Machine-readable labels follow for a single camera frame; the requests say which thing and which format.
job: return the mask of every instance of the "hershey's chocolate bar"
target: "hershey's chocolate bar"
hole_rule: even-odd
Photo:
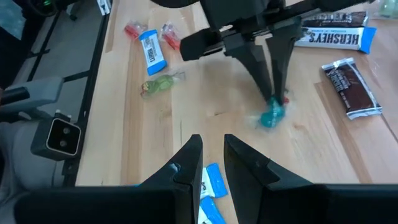
[[[353,58],[344,58],[322,66],[344,103],[349,119],[382,113]]]
[[[296,41],[297,47],[350,49],[370,53],[376,28],[314,28],[304,27],[304,37]]]
[[[304,27],[366,27],[369,22],[367,12],[320,13],[304,19]]]

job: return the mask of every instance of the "wooden table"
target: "wooden table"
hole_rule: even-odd
[[[295,48],[287,80],[287,116],[278,127],[266,131],[255,125],[256,115],[266,104],[254,81],[237,60],[222,53],[183,62],[178,52],[162,44],[169,69],[184,70],[187,80],[143,100],[139,93],[147,72],[142,47],[123,32],[131,19],[158,30],[171,21],[183,36],[208,27],[199,4],[166,9],[149,0],[114,0],[77,185],[138,184],[192,134],[202,136],[204,166],[217,162],[224,175],[226,133],[313,182],[398,182],[397,22],[371,21],[378,31],[370,55]],[[265,43],[264,38],[257,42]],[[382,116],[354,121],[346,117],[320,69],[345,57],[355,58],[384,107]],[[227,223],[236,223],[231,197],[215,201]]]

